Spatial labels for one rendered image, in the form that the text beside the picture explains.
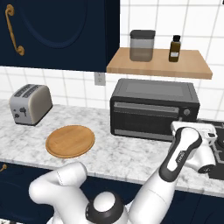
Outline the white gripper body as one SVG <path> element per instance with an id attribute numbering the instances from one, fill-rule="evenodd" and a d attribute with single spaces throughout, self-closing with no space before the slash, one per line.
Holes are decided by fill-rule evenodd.
<path id="1" fill-rule="evenodd" d="M 179 128 L 184 127 L 194 128 L 198 132 L 216 134 L 215 127 L 212 124 L 200 123 L 200 122 L 180 122 L 180 121 L 173 121 L 171 123 L 171 132 L 175 133 Z"/>

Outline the black toaster oven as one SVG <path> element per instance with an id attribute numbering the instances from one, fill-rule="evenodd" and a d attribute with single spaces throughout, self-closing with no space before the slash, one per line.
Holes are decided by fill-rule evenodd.
<path id="1" fill-rule="evenodd" d="M 115 102 L 178 108 L 178 120 L 194 123 L 200 109 L 195 88 L 189 82 L 120 79 L 110 98 L 110 115 Z M 184 109 L 191 114 L 184 115 Z"/>

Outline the toaster oven glass door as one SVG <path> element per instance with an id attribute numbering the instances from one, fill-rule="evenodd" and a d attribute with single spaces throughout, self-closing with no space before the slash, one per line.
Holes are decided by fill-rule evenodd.
<path id="1" fill-rule="evenodd" d="M 115 135 L 171 141 L 171 123 L 178 120 L 179 109 L 115 102 L 110 118 Z"/>

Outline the silver two-slot toaster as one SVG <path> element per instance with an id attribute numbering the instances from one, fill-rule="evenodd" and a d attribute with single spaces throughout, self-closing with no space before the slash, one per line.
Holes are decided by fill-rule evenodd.
<path id="1" fill-rule="evenodd" d="M 26 84 L 10 98 L 15 124 L 35 126 L 52 107 L 52 97 L 46 85 Z"/>

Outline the black hob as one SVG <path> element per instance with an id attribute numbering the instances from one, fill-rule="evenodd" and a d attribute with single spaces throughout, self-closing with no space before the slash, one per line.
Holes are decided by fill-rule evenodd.
<path id="1" fill-rule="evenodd" d="M 216 166 L 209 172 L 210 179 L 224 180 L 224 121 L 199 119 L 199 123 L 212 124 L 216 129 L 217 139 L 211 146 Z"/>

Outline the brown bottle with black cap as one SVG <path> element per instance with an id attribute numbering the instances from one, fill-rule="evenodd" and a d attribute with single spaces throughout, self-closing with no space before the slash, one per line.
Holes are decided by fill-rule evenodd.
<path id="1" fill-rule="evenodd" d="M 169 61 L 170 62 L 178 62 L 179 61 L 179 52 L 180 52 L 180 36 L 174 35 L 172 38 L 172 42 L 170 45 L 170 51 L 169 51 Z"/>

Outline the grey jar with dark lid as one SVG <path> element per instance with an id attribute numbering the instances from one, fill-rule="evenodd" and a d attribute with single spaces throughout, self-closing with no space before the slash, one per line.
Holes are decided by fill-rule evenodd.
<path id="1" fill-rule="evenodd" d="M 129 58 L 132 61 L 149 62 L 154 49 L 154 30 L 132 30 L 130 32 Z"/>

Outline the round wooden board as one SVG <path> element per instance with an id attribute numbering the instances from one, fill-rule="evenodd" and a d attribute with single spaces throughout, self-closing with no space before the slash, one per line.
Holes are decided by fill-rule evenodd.
<path id="1" fill-rule="evenodd" d="M 85 126 L 67 125 L 56 129 L 45 141 L 46 150 L 56 158 L 76 158 L 95 143 L 94 132 Z"/>

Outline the navy base cabinet run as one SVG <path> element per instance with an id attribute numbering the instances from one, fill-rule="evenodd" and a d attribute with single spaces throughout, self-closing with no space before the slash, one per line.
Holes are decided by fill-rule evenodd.
<path id="1" fill-rule="evenodd" d="M 24 224 L 46 224 L 53 216 L 53 208 L 34 203 L 28 188 L 35 178 L 48 170 L 16 164 L 8 164 L 3 170 L 3 165 L 0 162 L 0 218 Z M 93 200 L 98 193 L 112 191 L 128 204 L 140 185 L 89 176 L 80 189 L 88 200 Z M 224 224 L 224 199 L 176 191 L 161 224 Z"/>

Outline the wooden wall shelf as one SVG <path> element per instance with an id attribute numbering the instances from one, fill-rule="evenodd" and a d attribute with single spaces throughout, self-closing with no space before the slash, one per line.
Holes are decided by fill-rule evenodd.
<path id="1" fill-rule="evenodd" d="M 198 50 L 181 50 L 178 62 L 170 62 L 168 56 L 168 49 L 155 49 L 150 62 L 132 61 L 130 49 L 120 47 L 108 63 L 107 73 L 212 79 L 213 73 Z"/>

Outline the grey wall socket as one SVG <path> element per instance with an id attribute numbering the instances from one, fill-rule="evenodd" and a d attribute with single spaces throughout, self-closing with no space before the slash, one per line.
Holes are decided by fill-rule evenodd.
<path id="1" fill-rule="evenodd" d="M 105 73 L 95 72 L 94 73 L 94 84 L 96 86 L 105 86 L 106 85 Z"/>

